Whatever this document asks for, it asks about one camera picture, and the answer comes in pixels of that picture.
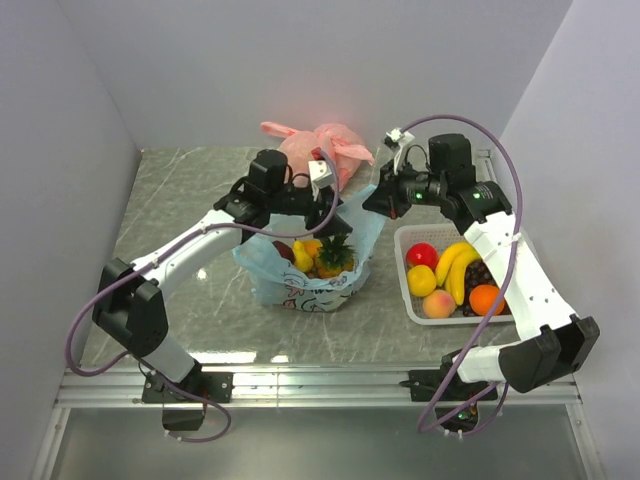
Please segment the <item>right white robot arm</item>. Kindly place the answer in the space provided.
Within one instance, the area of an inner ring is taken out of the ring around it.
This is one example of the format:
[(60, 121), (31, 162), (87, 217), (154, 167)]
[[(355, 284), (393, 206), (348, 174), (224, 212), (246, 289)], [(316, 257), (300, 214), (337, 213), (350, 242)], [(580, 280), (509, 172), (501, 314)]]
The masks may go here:
[(408, 162), (414, 137), (395, 129), (384, 143), (394, 156), (380, 170), (379, 183), (364, 209), (391, 219), (414, 205), (437, 206), (479, 253), (505, 300), (519, 339), (478, 347), (454, 358), (440, 375), (445, 395), (462, 399), (476, 382), (505, 382), (527, 393), (579, 370), (600, 336), (592, 317), (580, 317), (553, 287), (527, 240), (520, 218), (502, 189), (476, 178), (469, 140), (442, 134), (428, 141), (426, 170)]

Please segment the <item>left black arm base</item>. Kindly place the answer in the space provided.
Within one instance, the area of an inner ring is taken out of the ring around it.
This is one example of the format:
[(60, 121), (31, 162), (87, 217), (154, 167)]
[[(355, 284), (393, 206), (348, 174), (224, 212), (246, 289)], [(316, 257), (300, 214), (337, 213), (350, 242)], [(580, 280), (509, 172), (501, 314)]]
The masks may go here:
[(209, 411), (217, 410), (224, 418), (222, 430), (213, 435), (217, 439), (232, 425), (225, 408), (231, 401), (232, 389), (231, 372), (196, 372), (180, 383), (172, 383), (160, 373), (148, 373), (141, 403), (162, 407), (162, 426), (174, 438), (197, 432)]

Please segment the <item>blue plastic bag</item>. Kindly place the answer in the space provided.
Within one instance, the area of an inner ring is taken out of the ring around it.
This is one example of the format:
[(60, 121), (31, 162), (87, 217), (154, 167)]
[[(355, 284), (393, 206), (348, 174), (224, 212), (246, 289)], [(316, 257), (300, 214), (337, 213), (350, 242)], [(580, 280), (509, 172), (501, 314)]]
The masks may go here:
[(337, 276), (311, 278), (281, 257), (274, 239), (255, 235), (233, 250), (235, 262), (252, 282), (255, 299), (267, 306), (281, 306), (304, 312), (331, 312), (354, 296), (370, 274), (370, 258), (386, 218), (362, 208), (375, 187), (367, 185), (351, 194), (337, 209), (337, 215), (352, 226), (346, 244), (354, 249), (354, 267)]

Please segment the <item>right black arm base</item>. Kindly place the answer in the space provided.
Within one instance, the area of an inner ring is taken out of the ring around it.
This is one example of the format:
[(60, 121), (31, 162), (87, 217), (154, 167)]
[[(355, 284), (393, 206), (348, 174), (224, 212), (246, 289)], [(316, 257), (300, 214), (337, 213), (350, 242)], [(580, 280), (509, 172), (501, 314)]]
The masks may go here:
[[(410, 370), (408, 379), (399, 383), (410, 390), (412, 402), (429, 402), (436, 393), (441, 381), (447, 373), (447, 368), (439, 370)], [(443, 402), (464, 403), (489, 386), (486, 381), (464, 383), (455, 375), (440, 400)], [(444, 421), (440, 428), (443, 431), (467, 433), (473, 431), (480, 423), (480, 413), (476, 402), (471, 403), (455, 416)]]

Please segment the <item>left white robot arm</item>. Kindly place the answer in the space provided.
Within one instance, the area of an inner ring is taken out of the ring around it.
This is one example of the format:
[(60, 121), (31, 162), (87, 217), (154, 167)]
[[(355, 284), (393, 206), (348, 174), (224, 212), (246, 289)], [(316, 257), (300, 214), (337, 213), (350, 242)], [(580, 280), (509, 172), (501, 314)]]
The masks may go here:
[(194, 226), (134, 263), (114, 259), (104, 267), (93, 322), (155, 371), (177, 401), (205, 395), (201, 364), (169, 332), (165, 301), (182, 282), (253, 235), (268, 234), (274, 214), (303, 217), (314, 236), (351, 232), (335, 213), (339, 175), (323, 150), (313, 150), (308, 177), (306, 186), (295, 186), (285, 155), (262, 150)]

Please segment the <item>fake pineapple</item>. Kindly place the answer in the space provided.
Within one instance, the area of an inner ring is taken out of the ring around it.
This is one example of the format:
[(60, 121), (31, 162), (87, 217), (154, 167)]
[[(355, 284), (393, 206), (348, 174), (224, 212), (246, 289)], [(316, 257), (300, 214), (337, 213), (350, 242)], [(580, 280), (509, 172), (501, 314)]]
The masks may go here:
[(344, 233), (320, 240), (321, 246), (314, 259), (316, 274), (319, 278), (334, 278), (354, 269), (355, 251), (347, 240), (348, 235)]

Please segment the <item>dark fake mangosteen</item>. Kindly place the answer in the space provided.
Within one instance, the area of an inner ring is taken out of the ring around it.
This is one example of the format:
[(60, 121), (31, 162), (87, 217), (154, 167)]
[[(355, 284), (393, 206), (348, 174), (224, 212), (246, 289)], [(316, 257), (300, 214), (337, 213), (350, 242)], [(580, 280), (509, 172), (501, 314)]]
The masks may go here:
[(285, 244), (282, 241), (279, 240), (275, 240), (272, 242), (272, 245), (274, 246), (274, 248), (277, 250), (278, 254), (285, 260), (289, 261), (290, 263), (294, 263), (295, 262), (295, 255), (293, 253), (292, 248)]

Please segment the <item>yellow fake mango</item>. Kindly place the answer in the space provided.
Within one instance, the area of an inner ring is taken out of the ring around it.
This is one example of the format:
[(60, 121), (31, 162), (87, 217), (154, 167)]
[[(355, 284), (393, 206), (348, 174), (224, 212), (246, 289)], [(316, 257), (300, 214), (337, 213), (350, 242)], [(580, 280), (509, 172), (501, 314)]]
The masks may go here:
[(302, 244), (306, 253), (312, 258), (315, 258), (318, 255), (319, 250), (322, 247), (322, 242), (318, 239), (304, 240)]

